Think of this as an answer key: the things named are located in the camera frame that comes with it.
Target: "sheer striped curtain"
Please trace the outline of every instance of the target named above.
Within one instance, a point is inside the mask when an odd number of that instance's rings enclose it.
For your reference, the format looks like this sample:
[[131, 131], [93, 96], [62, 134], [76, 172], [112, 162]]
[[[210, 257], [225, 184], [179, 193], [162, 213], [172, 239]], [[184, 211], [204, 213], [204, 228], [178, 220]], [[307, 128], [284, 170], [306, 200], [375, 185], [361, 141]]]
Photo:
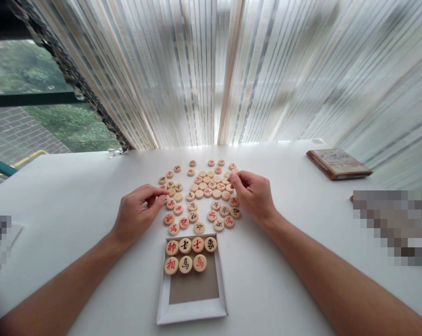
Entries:
[[422, 189], [422, 0], [31, 0], [135, 148], [322, 138]]

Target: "hand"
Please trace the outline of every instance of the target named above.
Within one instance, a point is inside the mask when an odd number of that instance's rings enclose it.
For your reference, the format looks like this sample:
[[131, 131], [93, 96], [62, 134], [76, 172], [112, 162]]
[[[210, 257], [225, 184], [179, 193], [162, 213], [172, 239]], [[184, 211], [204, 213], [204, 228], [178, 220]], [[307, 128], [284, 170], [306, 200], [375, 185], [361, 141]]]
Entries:
[[278, 213], [268, 179], [242, 170], [231, 174], [229, 180], [236, 189], [241, 207], [259, 224], [268, 223]]
[[169, 192], [145, 184], [121, 199], [112, 236], [125, 248], [133, 244], [153, 223]]

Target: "forearm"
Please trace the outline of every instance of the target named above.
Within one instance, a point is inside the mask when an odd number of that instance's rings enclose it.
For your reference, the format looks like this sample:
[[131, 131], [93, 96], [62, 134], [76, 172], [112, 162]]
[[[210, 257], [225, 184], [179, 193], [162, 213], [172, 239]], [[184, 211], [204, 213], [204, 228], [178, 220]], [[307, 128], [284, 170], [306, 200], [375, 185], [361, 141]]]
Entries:
[[422, 335], [417, 313], [280, 214], [263, 226], [339, 335]]
[[66, 335], [126, 246], [105, 236], [0, 319], [0, 335]]

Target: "tree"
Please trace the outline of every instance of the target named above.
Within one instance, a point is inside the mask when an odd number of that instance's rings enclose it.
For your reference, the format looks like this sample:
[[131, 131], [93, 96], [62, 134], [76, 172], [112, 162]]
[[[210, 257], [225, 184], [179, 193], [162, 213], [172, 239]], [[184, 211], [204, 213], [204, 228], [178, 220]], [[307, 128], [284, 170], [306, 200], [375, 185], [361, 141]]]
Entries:
[[[72, 91], [45, 49], [31, 41], [6, 41], [0, 46], [0, 90], [4, 93]], [[86, 104], [22, 108], [72, 152], [120, 147]]]

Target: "yellow railing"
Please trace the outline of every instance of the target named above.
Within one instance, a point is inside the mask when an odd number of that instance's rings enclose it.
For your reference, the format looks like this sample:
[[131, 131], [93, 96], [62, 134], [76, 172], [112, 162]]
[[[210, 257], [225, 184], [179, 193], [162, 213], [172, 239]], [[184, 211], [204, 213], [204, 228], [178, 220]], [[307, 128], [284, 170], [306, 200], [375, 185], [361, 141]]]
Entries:
[[25, 157], [24, 159], [18, 161], [16, 164], [13, 164], [13, 165], [10, 165], [10, 166], [12, 168], [16, 168], [16, 167], [22, 165], [23, 163], [29, 161], [30, 159], [35, 158], [38, 154], [49, 154], [49, 153], [46, 152], [45, 150], [40, 149], [40, 150], [37, 150], [35, 153], [32, 153], [31, 155], [29, 155], [29, 156]]

